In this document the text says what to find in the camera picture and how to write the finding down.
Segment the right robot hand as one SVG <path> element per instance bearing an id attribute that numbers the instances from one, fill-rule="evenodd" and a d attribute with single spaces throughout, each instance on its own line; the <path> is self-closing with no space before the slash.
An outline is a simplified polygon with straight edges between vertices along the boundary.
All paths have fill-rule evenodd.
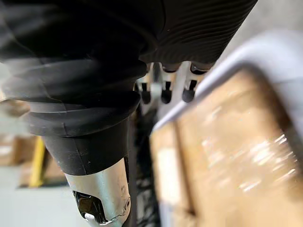
<path id="1" fill-rule="evenodd" d="M 81 216 L 136 226 L 129 157 L 137 79 L 149 63 L 209 70 L 254 0 L 3 0 L 0 61 L 7 99 L 25 101 L 30 132 L 65 173 Z"/>

